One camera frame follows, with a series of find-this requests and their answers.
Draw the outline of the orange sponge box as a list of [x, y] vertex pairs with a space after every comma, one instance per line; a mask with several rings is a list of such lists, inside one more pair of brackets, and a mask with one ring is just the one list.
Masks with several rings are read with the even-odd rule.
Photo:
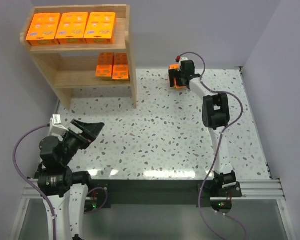
[[86, 44], [88, 12], [66, 12], [61, 16], [55, 38], [61, 45]]
[[114, 53], [101, 52], [98, 56], [95, 76], [105, 80], [110, 80], [113, 77], [113, 68]]
[[86, 43], [113, 44], [115, 25], [115, 12], [91, 12], [84, 33]]
[[36, 13], [34, 14], [26, 41], [31, 46], [59, 45], [56, 33], [60, 23], [60, 13]]
[[185, 86], [182, 84], [180, 72], [178, 71], [178, 64], [172, 64], [168, 69], [169, 86], [174, 89], [183, 89]]
[[112, 79], [115, 81], [129, 80], [128, 57], [124, 52], [114, 54]]

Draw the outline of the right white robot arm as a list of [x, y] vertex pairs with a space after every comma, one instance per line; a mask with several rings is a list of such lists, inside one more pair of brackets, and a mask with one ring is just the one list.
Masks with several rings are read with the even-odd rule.
[[208, 88], [203, 83], [203, 75], [196, 73], [194, 62], [187, 57], [178, 56], [176, 64], [169, 66], [168, 75], [171, 88], [187, 88], [202, 100], [202, 122], [209, 131], [214, 151], [209, 171], [213, 173], [213, 179], [206, 180], [202, 190], [211, 197], [228, 194], [237, 184], [228, 143], [222, 142], [231, 118], [228, 94]]

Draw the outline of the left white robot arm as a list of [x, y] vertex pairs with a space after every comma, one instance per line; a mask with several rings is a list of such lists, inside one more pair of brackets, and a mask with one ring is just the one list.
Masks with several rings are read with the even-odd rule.
[[37, 186], [43, 193], [50, 240], [83, 239], [85, 201], [91, 188], [88, 171], [72, 172], [70, 161], [79, 150], [86, 150], [99, 136], [105, 124], [84, 123], [73, 119], [76, 133], [54, 115], [49, 123], [49, 136], [40, 144], [42, 167], [38, 171]]

